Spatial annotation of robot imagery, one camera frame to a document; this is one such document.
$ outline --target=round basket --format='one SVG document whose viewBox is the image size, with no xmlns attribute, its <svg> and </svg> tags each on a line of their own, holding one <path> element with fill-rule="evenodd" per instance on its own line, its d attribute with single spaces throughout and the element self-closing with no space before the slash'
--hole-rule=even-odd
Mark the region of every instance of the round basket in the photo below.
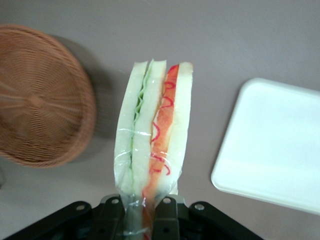
<svg viewBox="0 0 320 240">
<path fill-rule="evenodd" d="M 0 26 L 0 154 L 35 168 L 65 164 L 95 121 L 91 82 L 68 50 L 34 29 Z"/>
</svg>

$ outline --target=table surface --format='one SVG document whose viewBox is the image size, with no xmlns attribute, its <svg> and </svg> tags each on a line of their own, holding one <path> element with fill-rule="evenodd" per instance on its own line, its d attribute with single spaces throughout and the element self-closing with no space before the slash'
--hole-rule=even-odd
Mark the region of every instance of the table surface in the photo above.
<svg viewBox="0 0 320 240">
<path fill-rule="evenodd" d="M 117 192 L 115 130 L 134 62 L 194 64 L 189 137 L 179 194 L 206 201 L 267 240 L 313 240 L 320 216 L 217 190 L 210 180 L 239 89 L 260 77 L 320 91 L 320 1 L 0 1 L 0 24 L 45 32 L 87 70 L 97 98 L 88 148 L 34 169 L 0 158 L 0 239 L 75 201 Z"/>
</svg>

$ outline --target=metal bolt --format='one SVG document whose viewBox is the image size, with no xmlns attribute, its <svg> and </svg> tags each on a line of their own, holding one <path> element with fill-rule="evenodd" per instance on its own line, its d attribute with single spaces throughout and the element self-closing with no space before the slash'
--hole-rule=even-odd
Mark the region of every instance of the metal bolt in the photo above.
<svg viewBox="0 0 320 240">
<path fill-rule="evenodd" d="M 112 204 L 117 204 L 117 203 L 119 203 L 119 199 L 115 198 L 115 199 L 113 199 L 113 200 L 111 201 L 111 203 L 112 203 Z"/>
<path fill-rule="evenodd" d="M 170 204 L 171 203 L 171 199 L 168 198 L 168 197 L 164 198 L 162 201 L 163 201 L 164 204 Z"/>
<path fill-rule="evenodd" d="M 199 211 L 202 211 L 202 210 L 204 210 L 205 209 L 205 206 L 203 206 L 202 204 L 196 204 L 196 205 L 194 205 L 194 208 L 195 209 L 197 209 L 197 210 L 199 210 Z"/>
<path fill-rule="evenodd" d="M 85 205 L 79 205 L 79 206 L 77 206 L 75 209 L 77 210 L 77 211 L 81 211 L 81 210 L 83 210 L 83 209 L 85 209 Z"/>
</svg>

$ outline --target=white tray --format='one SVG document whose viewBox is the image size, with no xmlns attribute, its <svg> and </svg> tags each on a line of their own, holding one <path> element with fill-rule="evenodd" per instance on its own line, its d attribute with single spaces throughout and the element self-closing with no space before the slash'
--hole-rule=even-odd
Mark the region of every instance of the white tray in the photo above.
<svg viewBox="0 0 320 240">
<path fill-rule="evenodd" d="M 320 92 L 245 83 L 211 180 L 224 192 L 320 215 Z"/>
</svg>

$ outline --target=wrapped sandwich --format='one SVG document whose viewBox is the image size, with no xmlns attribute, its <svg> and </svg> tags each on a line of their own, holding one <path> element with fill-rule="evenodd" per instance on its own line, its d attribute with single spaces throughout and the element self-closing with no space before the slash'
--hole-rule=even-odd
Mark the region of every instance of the wrapped sandwich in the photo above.
<svg viewBox="0 0 320 240">
<path fill-rule="evenodd" d="M 124 234 L 150 239 L 157 204 L 177 194 L 185 157 L 193 65 L 166 73 L 166 61 L 134 64 L 119 114 L 115 184 L 126 211 Z"/>
</svg>

